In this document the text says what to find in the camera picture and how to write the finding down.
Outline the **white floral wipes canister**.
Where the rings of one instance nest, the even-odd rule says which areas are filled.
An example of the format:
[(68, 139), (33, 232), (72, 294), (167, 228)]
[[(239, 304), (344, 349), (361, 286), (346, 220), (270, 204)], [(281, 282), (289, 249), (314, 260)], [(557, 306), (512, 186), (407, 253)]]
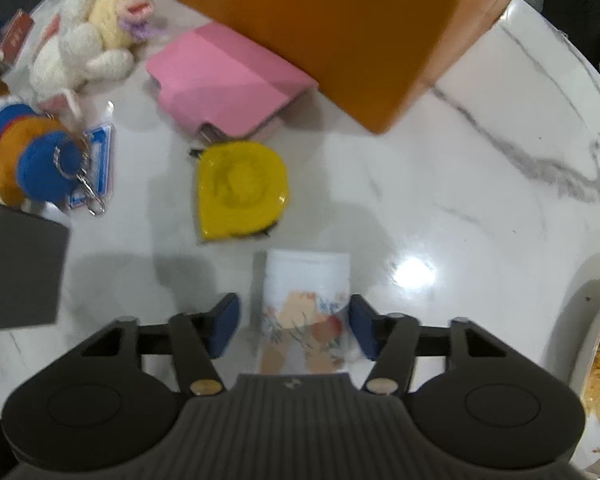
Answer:
[(332, 374), (344, 369), (350, 274), (346, 252), (266, 253), (260, 374)]

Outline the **blue white tag card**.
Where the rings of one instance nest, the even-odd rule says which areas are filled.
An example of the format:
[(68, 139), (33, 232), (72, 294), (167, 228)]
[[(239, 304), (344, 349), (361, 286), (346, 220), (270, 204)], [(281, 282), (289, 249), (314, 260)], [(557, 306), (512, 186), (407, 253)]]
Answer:
[(112, 147), (114, 126), (101, 124), (85, 133), (88, 159), (83, 165), (82, 180), (70, 195), (70, 209), (86, 207), (92, 216), (106, 211), (112, 185)]

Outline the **white crochet bunny plush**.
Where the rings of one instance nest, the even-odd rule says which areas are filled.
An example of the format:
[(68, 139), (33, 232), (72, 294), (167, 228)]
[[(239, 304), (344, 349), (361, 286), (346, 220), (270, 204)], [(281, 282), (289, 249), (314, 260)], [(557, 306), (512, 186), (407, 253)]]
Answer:
[(80, 120), (80, 88), (129, 76), (133, 49), (154, 34), (153, 17), (151, 0), (64, 0), (30, 64), (38, 108)]

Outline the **yellow tape measure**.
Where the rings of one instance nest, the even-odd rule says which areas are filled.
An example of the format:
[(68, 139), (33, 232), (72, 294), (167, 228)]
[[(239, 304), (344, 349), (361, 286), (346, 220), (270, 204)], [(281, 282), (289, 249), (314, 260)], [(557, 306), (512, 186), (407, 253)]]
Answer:
[(287, 168), (272, 148), (234, 141), (192, 148), (196, 211), (205, 242), (270, 232), (289, 200)]

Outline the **pink wallet case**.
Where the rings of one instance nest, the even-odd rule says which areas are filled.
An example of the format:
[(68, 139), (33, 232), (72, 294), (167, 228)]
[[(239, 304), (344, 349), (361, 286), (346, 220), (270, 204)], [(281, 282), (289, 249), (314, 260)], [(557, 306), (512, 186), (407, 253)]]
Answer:
[(317, 81), (220, 23), (184, 32), (148, 58), (157, 101), (181, 128), (210, 143), (248, 139)]

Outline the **grey box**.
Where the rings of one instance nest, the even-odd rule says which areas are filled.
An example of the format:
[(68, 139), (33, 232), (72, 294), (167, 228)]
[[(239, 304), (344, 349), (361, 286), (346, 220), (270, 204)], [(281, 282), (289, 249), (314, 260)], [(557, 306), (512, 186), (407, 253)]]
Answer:
[(0, 330), (57, 318), (70, 229), (0, 204)]

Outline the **brown blue bear plush keychain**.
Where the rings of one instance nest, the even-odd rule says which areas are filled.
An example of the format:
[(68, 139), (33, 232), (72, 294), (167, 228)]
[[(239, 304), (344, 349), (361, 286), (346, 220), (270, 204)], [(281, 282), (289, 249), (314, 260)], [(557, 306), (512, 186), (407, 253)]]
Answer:
[(76, 95), (62, 90), (38, 106), (10, 92), (0, 76), (0, 199), (19, 209), (30, 202), (65, 207), (76, 190), (88, 211), (106, 211), (90, 178), (90, 137), (81, 130)]

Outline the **orange cardboard box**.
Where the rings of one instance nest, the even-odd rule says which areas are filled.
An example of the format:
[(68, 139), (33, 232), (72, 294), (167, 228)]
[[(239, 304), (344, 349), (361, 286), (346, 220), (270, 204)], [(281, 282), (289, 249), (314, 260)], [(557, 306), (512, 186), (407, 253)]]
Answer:
[(298, 66), (373, 133), (387, 131), (511, 1), (178, 0)]

